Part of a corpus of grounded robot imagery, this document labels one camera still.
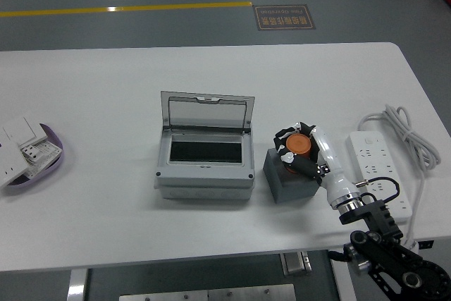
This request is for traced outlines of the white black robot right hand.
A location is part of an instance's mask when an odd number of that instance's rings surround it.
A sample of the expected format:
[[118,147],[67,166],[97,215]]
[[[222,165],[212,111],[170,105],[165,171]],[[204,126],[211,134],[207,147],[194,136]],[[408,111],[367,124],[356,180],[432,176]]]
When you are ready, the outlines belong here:
[[344,214],[363,206],[359,189],[345,177],[332,144],[319,126],[296,122],[278,131],[273,142],[286,169],[326,189],[332,209]]

